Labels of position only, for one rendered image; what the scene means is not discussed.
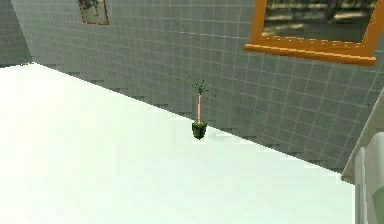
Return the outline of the green potted house plant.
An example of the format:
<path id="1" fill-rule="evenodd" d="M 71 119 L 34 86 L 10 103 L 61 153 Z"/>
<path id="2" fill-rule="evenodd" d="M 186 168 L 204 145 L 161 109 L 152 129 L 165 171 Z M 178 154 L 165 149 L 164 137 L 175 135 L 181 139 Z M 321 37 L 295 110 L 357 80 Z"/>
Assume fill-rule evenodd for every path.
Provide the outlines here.
<path id="1" fill-rule="evenodd" d="M 204 93 L 210 92 L 216 98 L 217 93 L 210 87 L 210 83 L 213 81 L 211 75 L 201 77 L 197 76 L 193 71 L 185 71 L 185 76 L 189 78 L 188 83 L 191 88 L 197 91 L 195 102 L 196 117 L 192 122 L 192 134 L 195 139 L 201 140 L 205 137 L 208 126 L 208 123 L 201 118 L 202 96 Z"/>

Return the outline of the orange framed window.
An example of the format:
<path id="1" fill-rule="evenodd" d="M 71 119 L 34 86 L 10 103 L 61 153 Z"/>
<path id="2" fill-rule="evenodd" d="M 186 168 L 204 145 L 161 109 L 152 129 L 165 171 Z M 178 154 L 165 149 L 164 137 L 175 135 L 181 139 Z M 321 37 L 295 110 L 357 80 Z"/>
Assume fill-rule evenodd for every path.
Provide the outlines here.
<path id="1" fill-rule="evenodd" d="M 245 51 L 372 67 L 384 31 L 384 0 L 377 0 L 359 43 L 263 35 L 267 0 L 254 0 L 253 20 Z"/>

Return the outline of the red framed wall picture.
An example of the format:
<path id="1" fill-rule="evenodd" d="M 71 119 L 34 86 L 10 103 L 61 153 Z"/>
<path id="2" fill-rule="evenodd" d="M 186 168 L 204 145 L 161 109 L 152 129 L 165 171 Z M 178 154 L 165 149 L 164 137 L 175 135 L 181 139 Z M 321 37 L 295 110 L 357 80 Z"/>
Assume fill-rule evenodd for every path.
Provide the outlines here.
<path id="1" fill-rule="evenodd" d="M 78 5 L 84 24 L 109 24 L 105 0 L 78 0 Z"/>

